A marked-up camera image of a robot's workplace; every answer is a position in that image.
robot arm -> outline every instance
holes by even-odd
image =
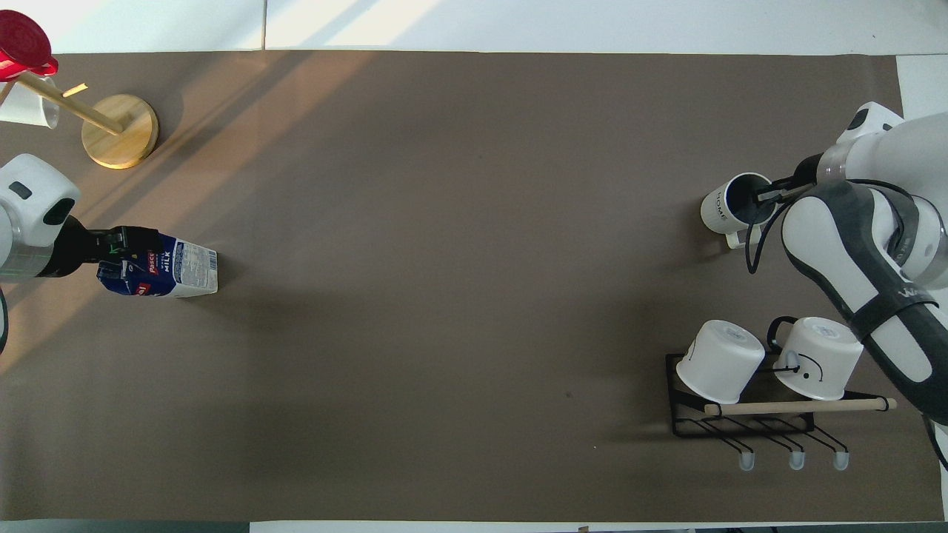
[[[900,392],[948,424],[948,317],[889,255],[899,218],[879,191],[827,181],[788,209],[784,248]]]

